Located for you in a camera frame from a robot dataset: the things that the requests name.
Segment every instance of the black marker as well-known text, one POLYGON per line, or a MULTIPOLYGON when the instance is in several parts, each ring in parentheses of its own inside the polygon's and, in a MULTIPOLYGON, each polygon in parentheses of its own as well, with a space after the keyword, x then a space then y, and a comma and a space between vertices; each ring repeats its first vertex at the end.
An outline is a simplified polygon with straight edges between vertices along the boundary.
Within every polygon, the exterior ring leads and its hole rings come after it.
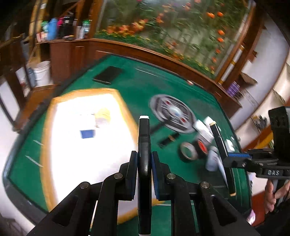
MULTIPOLYGON (((220 134, 220 131, 219 131, 218 126, 217 126, 215 121, 210 124, 210 127, 211 127, 211 131, 213 133, 213 136, 215 138, 215 142, 217 144, 217 148, 218 148, 218 151, 220 153, 220 157, 223 161, 228 156, 228 151, 226 150, 226 145, 224 144, 224 141, 222 140, 222 135, 220 134)), ((224 172, 226 175, 226 181, 228 184, 230 196, 233 197, 237 193, 236 193, 236 189, 235 189, 235 181, 233 178, 232 170, 231 170, 231 168, 224 168, 224 172)))
POLYGON ((138 136, 138 231, 139 235, 151 234, 151 141, 148 116, 139 118, 138 136))

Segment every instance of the blue bottle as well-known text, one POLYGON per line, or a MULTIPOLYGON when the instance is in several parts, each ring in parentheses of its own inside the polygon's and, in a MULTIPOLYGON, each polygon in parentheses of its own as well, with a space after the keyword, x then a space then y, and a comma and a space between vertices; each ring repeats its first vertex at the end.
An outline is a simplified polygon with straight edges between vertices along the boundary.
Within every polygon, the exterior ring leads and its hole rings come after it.
POLYGON ((57 35, 57 18, 52 18, 47 27, 47 40, 53 40, 57 35))

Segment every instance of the water bottle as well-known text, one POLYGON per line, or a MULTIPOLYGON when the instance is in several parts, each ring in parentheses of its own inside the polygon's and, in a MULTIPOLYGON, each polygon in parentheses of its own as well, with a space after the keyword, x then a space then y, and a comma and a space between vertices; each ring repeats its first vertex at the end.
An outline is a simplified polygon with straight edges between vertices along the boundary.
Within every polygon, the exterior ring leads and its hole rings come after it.
POLYGON ((56 38, 57 35, 57 19, 52 18, 50 22, 48 23, 47 27, 47 40, 53 40, 56 38))
POLYGON ((30 81, 31 87, 34 88, 36 86, 36 77, 34 74, 34 70, 31 68, 27 68, 28 79, 30 81))
POLYGON ((209 153, 207 155, 207 160, 205 164, 205 168, 208 171, 217 171, 218 170, 218 149, 215 146, 212 146, 209 150, 209 153))

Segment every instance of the flower mural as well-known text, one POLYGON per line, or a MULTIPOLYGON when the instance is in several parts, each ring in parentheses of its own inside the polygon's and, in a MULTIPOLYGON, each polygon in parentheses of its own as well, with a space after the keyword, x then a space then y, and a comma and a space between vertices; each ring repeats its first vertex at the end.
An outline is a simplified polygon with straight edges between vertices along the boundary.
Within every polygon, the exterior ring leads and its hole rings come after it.
POLYGON ((246 13, 245 1, 108 0, 95 37, 154 50, 214 78, 246 13))

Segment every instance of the green table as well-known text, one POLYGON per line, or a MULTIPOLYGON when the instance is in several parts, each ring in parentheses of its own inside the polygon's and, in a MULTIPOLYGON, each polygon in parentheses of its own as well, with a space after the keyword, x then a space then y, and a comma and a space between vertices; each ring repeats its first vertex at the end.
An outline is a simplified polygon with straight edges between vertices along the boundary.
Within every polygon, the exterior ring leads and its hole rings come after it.
MULTIPOLYGON (((148 115, 150 125, 153 126, 159 121, 152 113, 149 101, 154 95, 167 94, 183 101, 197 119, 204 120, 209 116, 215 120, 221 128, 223 138, 231 140, 237 152, 240 149, 231 124, 214 96, 197 85, 189 85, 176 74, 137 60, 113 55, 103 58, 82 73, 62 85, 62 88, 56 91, 55 96, 79 89, 114 88, 120 92, 136 123, 138 123, 140 115, 148 115), (123 73, 114 79, 111 85, 92 81, 108 66, 122 68, 123 73)), ((20 135, 12 149, 4 172, 4 185, 8 186, 6 188, 8 196, 19 210, 34 223, 37 223, 47 213, 47 206, 42 191, 39 166, 25 156, 33 157, 36 162, 39 162, 41 145, 37 144, 35 140, 41 142, 47 105, 48 102, 39 107, 30 124, 25 127, 23 134, 20 135)), ((160 140, 172 133, 172 130, 163 127, 151 136, 152 151, 158 152, 160 161, 168 164, 171 172, 189 182, 207 181, 212 186, 216 186, 216 190, 228 198, 241 213, 251 208, 251 192, 244 170, 233 169, 237 194, 230 197, 220 172, 208 172, 204 168, 204 159, 190 163, 179 159, 177 153, 179 145, 182 142, 193 141, 196 133, 181 134, 175 142, 163 149, 158 146, 160 140)), ((118 226, 120 235, 128 235, 128 231, 137 234, 136 217, 118 226)), ((170 207, 154 206, 152 235, 165 235, 165 232, 166 234, 170 232, 170 207)))

